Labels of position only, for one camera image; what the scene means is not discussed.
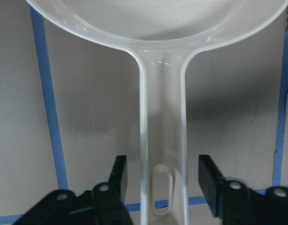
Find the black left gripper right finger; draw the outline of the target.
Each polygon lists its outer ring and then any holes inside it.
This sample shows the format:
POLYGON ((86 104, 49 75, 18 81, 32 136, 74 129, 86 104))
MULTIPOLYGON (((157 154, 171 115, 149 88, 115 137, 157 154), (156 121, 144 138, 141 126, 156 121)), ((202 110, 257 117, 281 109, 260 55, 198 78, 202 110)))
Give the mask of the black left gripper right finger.
POLYGON ((198 181, 214 217, 247 213, 248 188, 239 180, 225 178, 209 155, 199 155, 198 181))

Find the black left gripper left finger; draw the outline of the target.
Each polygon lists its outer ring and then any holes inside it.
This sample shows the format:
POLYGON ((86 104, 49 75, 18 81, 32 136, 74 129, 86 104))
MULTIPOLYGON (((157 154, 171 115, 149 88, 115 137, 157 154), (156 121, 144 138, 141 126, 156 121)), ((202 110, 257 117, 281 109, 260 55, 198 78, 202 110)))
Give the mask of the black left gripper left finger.
POLYGON ((128 210, 124 205, 127 187, 127 157, 116 156, 107 182, 94 186, 94 202, 97 225, 126 225, 128 210))

